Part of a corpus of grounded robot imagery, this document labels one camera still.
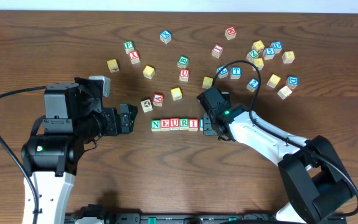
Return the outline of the blue 5 block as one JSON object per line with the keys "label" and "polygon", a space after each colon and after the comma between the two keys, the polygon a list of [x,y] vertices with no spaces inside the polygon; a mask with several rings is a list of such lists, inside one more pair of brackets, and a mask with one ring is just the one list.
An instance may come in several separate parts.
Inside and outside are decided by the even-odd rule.
{"label": "blue 5 block", "polygon": [[263,51],[264,60],[271,60],[275,56],[275,51],[273,47],[266,47]]}

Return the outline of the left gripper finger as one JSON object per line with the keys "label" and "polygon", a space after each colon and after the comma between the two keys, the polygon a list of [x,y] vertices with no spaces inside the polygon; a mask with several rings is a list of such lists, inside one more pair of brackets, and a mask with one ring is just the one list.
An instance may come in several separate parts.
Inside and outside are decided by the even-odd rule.
{"label": "left gripper finger", "polygon": [[138,107],[130,104],[127,104],[126,107],[127,107],[128,119],[130,120],[131,123],[134,123],[136,116],[138,114]]}
{"label": "left gripper finger", "polygon": [[127,114],[127,104],[120,104],[120,112],[121,112],[121,131],[124,134],[129,134],[133,130],[134,123],[131,123],[128,119]]}

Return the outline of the blue D block upper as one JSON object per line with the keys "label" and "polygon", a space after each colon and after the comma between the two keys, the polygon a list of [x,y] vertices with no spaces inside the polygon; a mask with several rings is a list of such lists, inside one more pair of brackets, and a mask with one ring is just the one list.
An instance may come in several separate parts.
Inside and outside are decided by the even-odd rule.
{"label": "blue D block upper", "polygon": [[280,53],[283,49],[282,43],[280,41],[272,42],[270,47],[274,50],[275,54]]}

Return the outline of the red i block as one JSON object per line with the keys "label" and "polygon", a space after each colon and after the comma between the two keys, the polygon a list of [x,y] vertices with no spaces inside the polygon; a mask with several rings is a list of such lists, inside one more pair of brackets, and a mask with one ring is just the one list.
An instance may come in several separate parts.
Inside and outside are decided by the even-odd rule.
{"label": "red i block", "polygon": [[188,129],[189,129],[189,131],[198,131],[199,130],[199,120],[198,119],[189,119]]}
{"label": "red i block", "polygon": [[223,52],[223,49],[224,48],[221,45],[216,44],[212,49],[211,55],[215,58],[220,58],[220,56]]}

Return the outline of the plain yellow block centre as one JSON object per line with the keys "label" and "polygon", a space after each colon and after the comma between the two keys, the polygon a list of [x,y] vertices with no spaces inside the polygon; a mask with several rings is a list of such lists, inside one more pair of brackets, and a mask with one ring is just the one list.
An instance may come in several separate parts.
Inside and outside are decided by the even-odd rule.
{"label": "plain yellow block centre", "polygon": [[211,77],[204,77],[203,82],[202,82],[202,88],[204,89],[209,89],[212,87],[214,83],[214,79]]}

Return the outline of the blue 2 block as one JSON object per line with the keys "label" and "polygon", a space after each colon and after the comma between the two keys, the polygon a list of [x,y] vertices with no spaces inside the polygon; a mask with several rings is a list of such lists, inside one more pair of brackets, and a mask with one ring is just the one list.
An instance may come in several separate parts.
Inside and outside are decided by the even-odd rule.
{"label": "blue 2 block", "polygon": [[254,92],[259,86],[259,81],[256,78],[252,78],[247,85],[247,90]]}

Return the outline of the red u block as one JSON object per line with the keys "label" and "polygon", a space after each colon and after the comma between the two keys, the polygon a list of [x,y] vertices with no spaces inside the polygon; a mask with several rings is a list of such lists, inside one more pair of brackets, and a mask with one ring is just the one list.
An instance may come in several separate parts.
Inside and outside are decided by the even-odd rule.
{"label": "red u block", "polygon": [[190,70],[181,69],[180,74],[179,74],[179,80],[182,81],[182,82],[188,82],[189,81],[189,75],[190,75]]}
{"label": "red u block", "polygon": [[170,130],[180,130],[180,119],[179,118],[170,118],[169,119]]}

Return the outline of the red block top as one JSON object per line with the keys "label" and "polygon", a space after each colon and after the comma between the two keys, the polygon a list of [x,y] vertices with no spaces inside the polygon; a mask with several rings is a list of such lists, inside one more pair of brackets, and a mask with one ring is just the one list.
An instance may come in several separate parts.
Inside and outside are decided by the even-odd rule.
{"label": "red block top", "polygon": [[234,28],[234,26],[225,29],[225,37],[227,40],[234,39],[236,35],[237,35],[237,30],[236,28]]}

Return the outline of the red E block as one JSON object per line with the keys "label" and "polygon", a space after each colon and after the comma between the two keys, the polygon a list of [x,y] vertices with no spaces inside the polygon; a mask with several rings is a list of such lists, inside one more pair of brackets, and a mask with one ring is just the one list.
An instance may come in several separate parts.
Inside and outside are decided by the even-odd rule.
{"label": "red E block", "polygon": [[161,119],[160,122],[161,122],[161,131],[171,130],[170,119]]}

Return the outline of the blue L block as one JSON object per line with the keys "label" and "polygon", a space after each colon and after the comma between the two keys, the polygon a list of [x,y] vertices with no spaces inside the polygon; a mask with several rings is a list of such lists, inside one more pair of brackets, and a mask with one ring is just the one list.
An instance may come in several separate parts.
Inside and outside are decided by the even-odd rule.
{"label": "blue L block", "polygon": [[229,70],[225,65],[222,65],[222,66],[217,68],[217,73],[218,73],[218,77],[220,79],[223,79],[223,78],[228,76]]}

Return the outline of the blue P block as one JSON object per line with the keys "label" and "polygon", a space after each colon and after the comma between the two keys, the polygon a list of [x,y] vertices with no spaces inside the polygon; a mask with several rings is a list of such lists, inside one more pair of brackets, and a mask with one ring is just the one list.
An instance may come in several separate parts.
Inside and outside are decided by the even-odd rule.
{"label": "blue P block", "polygon": [[202,118],[199,120],[199,130],[200,130],[200,131],[203,131],[203,130],[204,130],[203,121],[204,121],[204,120],[203,120]]}

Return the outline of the green N block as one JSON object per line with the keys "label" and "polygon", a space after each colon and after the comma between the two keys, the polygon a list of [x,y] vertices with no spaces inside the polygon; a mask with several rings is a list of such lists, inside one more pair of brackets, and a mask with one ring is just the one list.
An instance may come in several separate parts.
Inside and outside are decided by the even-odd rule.
{"label": "green N block", "polygon": [[159,119],[154,119],[151,121],[151,130],[160,131],[161,130],[161,121]]}

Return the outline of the yellow 8 block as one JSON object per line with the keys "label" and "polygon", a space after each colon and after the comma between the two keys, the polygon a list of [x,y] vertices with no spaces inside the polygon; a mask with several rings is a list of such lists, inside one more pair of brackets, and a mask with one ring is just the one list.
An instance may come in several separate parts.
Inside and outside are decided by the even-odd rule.
{"label": "yellow 8 block", "polygon": [[292,63],[295,60],[295,55],[293,51],[285,51],[282,55],[282,60],[284,64]]}

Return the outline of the green B block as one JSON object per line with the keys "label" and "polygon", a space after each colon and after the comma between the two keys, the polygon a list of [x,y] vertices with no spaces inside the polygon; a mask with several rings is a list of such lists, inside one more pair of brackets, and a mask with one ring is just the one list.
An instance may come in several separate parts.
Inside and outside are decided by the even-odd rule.
{"label": "green B block", "polygon": [[177,61],[177,66],[178,66],[179,68],[186,69],[187,66],[188,66],[188,64],[189,64],[189,58],[188,58],[188,57],[185,57],[185,56],[183,56],[183,55],[181,55],[181,56],[179,57],[179,60]]}

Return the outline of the green R block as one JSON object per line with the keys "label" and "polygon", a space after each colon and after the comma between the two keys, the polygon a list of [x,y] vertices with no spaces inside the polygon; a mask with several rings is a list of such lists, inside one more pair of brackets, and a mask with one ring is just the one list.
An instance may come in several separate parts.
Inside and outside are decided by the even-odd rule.
{"label": "green R block", "polygon": [[189,119],[188,118],[180,118],[179,119],[179,129],[180,130],[188,130],[189,129]]}

